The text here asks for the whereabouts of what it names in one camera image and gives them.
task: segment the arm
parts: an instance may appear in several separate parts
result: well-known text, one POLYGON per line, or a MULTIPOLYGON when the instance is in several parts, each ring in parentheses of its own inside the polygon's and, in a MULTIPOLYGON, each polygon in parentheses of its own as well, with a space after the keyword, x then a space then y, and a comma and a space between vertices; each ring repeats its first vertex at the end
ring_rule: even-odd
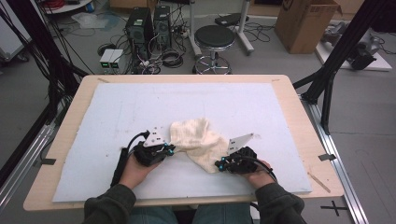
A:
POLYGON ((105 194, 85 202, 83 223, 127 223, 136 202, 132 189, 158 165, 143 166, 132 155, 125 165, 120 183, 105 194))
POLYGON ((246 174, 244 177, 256 189, 262 224, 305 223, 301 217, 304 201, 285 191, 264 171, 246 174))

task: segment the person's right hand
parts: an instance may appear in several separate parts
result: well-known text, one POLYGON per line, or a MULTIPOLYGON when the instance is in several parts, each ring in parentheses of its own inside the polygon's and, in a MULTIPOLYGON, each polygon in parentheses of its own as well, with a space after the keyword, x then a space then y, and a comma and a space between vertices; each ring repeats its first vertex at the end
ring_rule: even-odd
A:
MULTIPOLYGON (((271 165, 262 161, 268 168, 271 168, 271 165)), ((275 180, 267 174, 260 166, 257 167, 257 171, 249 174, 242 175, 247 181, 253 186, 255 189, 259 189, 267 184, 275 183, 275 180)))
POLYGON ((160 163, 146 167, 140 164, 133 154, 126 162, 119 184, 122 184, 129 189, 133 189, 142 183, 143 180, 146 179, 146 176, 149 174, 149 172, 154 170, 154 168, 156 168, 158 165, 160 165, 160 163))

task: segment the tape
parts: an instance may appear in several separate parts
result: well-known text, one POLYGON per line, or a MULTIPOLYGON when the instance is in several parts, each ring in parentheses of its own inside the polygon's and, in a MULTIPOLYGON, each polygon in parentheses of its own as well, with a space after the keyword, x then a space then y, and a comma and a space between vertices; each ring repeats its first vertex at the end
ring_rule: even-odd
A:
POLYGON ((323 155, 320 155, 320 156, 318 156, 318 157, 319 157, 319 159, 320 159, 321 161, 326 161, 326 160, 332 161, 332 160, 337 159, 333 154, 331 154, 331 155, 329 155, 329 154, 323 154, 323 155))
POLYGON ((41 161, 42 165, 53 165, 55 164, 56 160, 55 159, 43 159, 41 161))

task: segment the dark jacket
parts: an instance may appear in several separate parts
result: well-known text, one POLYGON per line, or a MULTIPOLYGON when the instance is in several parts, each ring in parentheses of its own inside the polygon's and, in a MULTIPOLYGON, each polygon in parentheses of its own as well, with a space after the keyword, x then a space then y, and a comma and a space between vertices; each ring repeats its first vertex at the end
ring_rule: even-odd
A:
MULTIPOLYGON (((301 217, 304 201, 285 191, 278 184, 256 190, 262 224, 305 223, 301 217)), ((123 185, 116 185, 105 194, 85 202, 83 223, 127 223, 136 197, 123 185)))

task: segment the stool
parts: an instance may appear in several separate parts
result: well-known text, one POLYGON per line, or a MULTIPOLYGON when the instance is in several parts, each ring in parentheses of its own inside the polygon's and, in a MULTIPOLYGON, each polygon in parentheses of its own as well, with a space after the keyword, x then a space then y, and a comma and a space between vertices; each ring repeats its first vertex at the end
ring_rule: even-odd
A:
POLYGON ((204 74, 213 72, 214 74, 231 74, 230 64, 219 57, 218 51, 228 49, 235 41, 233 31, 224 26, 208 25, 199 28, 194 35, 197 46, 201 49, 208 49, 210 56, 203 56, 195 62, 192 72, 204 74))

